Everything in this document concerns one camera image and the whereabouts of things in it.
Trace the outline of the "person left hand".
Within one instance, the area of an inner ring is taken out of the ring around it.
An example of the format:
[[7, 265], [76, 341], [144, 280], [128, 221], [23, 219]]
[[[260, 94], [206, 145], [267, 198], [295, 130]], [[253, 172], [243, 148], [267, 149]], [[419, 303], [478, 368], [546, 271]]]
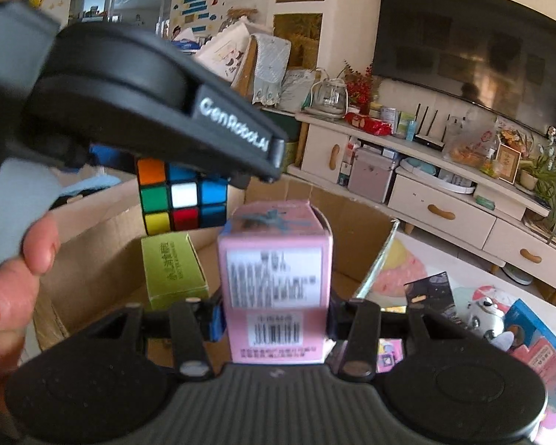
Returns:
[[[23, 0], [0, 0], [1, 3]], [[0, 95], [0, 127], [14, 116]], [[37, 220], [25, 236], [18, 256], [0, 265], [0, 388], [18, 366], [40, 290], [40, 278], [52, 269], [61, 247], [52, 213]]]

